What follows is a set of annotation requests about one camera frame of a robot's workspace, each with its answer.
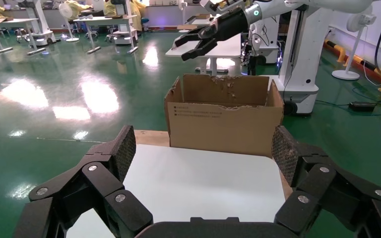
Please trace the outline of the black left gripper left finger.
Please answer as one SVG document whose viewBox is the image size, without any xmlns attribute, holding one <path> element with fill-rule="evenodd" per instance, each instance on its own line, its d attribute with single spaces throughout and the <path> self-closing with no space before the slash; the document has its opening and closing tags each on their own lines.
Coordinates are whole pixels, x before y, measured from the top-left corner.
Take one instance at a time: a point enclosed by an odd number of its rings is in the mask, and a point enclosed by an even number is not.
<svg viewBox="0 0 381 238">
<path fill-rule="evenodd" d="M 135 153 L 131 125 L 114 140 L 92 146 L 76 166 L 30 191 L 13 236 L 64 238 L 89 210 L 115 237 L 137 236 L 152 225 L 153 216 L 124 185 Z"/>
</svg>

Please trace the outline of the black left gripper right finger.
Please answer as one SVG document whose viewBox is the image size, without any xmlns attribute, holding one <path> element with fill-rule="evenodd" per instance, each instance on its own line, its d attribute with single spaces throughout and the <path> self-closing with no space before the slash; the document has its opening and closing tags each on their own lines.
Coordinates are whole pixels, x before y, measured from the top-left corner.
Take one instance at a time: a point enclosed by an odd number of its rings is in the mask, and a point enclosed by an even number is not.
<svg viewBox="0 0 381 238">
<path fill-rule="evenodd" d="M 381 186 L 338 166 L 321 148 L 298 142 L 282 125 L 272 156 L 292 193 L 274 222 L 303 238 L 320 212 L 333 214 L 356 238 L 381 238 Z"/>
</svg>

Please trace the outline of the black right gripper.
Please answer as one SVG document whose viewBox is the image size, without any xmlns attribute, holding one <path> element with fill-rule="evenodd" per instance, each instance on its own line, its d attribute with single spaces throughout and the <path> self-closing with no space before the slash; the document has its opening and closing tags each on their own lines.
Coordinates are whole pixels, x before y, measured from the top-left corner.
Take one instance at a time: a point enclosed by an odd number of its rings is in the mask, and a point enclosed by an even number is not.
<svg viewBox="0 0 381 238">
<path fill-rule="evenodd" d="M 181 55 L 183 61 L 206 55 L 217 46 L 217 41 L 228 40 L 247 30 L 255 21 L 255 10 L 236 8 L 215 18 L 207 28 L 196 28 L 178 37 L 173 48 L 188 42 L 197 42 L 197 46 Z"/>
</svg>

